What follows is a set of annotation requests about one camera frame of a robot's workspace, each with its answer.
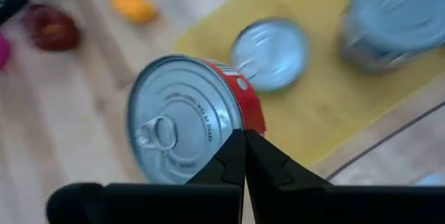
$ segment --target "blurry can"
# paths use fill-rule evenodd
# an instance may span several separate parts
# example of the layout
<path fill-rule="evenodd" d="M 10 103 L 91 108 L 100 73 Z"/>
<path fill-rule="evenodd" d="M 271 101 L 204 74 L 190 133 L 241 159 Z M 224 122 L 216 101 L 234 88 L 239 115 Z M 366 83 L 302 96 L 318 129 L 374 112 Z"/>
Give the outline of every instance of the blurry can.
<path fill-rule="evenodd" d="M 127 131 L 150 182 L 185 184 L 234 129 L 264 134 L 259 98 L 226 64 L 164 56 L 138 76 L 129 97 Z"/>
<path fill-rule="evenodd" d="M 342 54 L 384 72 L 445 42 L 445 0 L 353 0 L 345 18 Z"/>
<path fill-rule="evenodd" d="M 309 47 L 303 30 L 289 19 L 261 19 L 235 40 L 231 64 L 258 91 L 287 87 L 305 71 Z"/>

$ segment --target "yellow cutting board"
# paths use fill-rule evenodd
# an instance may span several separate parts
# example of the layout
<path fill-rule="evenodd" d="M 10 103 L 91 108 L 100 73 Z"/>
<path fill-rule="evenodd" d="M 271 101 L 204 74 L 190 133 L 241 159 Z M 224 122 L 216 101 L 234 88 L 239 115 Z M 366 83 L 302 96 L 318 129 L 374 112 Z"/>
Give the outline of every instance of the yellow cutting board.
<path fill-rule="evenodd" d="M 191 28 L 176 51 L 229 63 L 237 34 L 265 17 L 290 17 L 307 32 L 307 71 L 290 88 L 262 94 L 266 138 L 304 166 L 313 166 L 348 137 L 445 71 L 439 50 L 390 74 L 367 74 L 343 62 L 336 42 L 350 0 L 230 0 Z"/>

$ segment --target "can lid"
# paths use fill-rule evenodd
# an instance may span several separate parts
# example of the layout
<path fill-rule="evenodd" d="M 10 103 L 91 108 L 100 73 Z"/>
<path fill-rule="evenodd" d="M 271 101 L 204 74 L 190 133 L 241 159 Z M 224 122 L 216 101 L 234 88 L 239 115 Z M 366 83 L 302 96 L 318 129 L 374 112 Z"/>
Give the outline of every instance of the can lid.
<path fill-rule="evenodd" d="M 264 19 L 249 25 L 232 48 L 232 66 L 256 90 L 272 91 L 297 79 L 307 65 L 307 39 L 287 19 Z"/>
<path fill-rule="evenodd" d="M 242 129 L 238 104 L 220 76 L 194 58 L 165 56 L 133 85 L 127 130 L 150 182 L 185 184 Z"/>
<path fill-rule="evenodd" d="M 445 0 L 353 0 L 351 15 L 373 43 L 421 51 L 445 41 Z"/>

